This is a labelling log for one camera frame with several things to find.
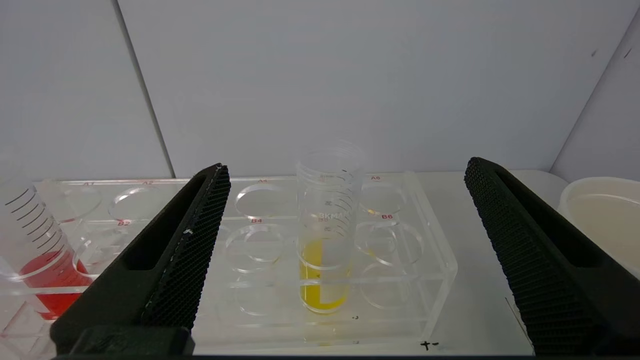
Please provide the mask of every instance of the beaker with red liquid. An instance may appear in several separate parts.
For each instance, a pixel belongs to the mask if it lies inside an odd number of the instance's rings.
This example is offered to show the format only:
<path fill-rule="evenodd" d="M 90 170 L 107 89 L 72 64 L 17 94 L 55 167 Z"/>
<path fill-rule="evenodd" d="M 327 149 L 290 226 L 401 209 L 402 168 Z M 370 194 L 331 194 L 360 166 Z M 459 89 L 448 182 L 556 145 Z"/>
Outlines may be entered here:
<path fill-rule="evenodd" d="M 92 279 L 74 258 L 35 187 L 13 158 L 0 154 L 0 276 L 17 287 L 88 286 Z M 80 296 L 49 292 L 28 299 L 45 320 L 57 319 Z"/>

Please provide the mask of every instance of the beaker with yellow liquid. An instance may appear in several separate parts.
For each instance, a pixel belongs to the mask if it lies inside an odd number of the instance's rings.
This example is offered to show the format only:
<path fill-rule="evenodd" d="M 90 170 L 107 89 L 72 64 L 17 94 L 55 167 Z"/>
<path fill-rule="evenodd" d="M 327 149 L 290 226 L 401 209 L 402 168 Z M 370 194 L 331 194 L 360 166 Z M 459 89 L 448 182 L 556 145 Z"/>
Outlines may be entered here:
<path fill-rule="evenodd" d="M 363 162 L 358 147 L 337 142 L 296 166 L 300 299 L 314 313 L 332 313 L 348 297 Z"/>

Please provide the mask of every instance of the white bowl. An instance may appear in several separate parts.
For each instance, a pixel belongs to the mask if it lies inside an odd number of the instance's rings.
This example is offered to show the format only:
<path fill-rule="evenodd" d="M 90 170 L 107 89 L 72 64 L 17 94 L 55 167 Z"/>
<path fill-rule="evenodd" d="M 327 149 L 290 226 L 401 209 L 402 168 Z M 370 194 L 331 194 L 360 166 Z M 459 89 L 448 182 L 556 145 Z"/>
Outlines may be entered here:
<path fill-rule="evenodd" d="M 558 212 L 640 279 L 640 183 L 587 177 L 569 184 Z"/>

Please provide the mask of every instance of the clear acrylic rack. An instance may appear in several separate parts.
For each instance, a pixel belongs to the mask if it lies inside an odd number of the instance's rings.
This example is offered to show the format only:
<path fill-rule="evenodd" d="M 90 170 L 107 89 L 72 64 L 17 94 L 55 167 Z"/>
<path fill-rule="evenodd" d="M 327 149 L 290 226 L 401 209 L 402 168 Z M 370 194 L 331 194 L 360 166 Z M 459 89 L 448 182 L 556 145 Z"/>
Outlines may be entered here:
<path fill-rule="evenodd" d="M 43 200 L 97 277 L 186 184 L 185 179 L 45 181 Z M 335 313 L 306 309 L 296 252 L 296 178 L 232 179 L 192 330 L 199 354 L 428 340 L 458 269 L 413 172 L 365 178 L 347 301 Z M 0 282 L 0 352 L 47 359 L 51 325 L 29 303 L 41 293 Z"/>

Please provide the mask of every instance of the white table surface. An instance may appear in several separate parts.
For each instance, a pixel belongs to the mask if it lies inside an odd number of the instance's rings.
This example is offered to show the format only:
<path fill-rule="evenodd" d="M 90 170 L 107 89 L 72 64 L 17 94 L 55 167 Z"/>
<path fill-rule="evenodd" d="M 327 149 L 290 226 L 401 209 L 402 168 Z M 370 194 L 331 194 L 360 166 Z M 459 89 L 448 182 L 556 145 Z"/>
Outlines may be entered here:
<path fill-rule="evenodd" d="M 512 171 L 553 208 L 568 184 L 538 170 Z M 532 347 L 513 314 L 507 279 L 463 181 L 463 172 L 418 173 L 422 188 L 458 261 L 458 274 L 427 351 L 419 343 L 287 348 L 225 354 L 531 355 Z M 216 354 L 198 347 L 197 354 Z"/>

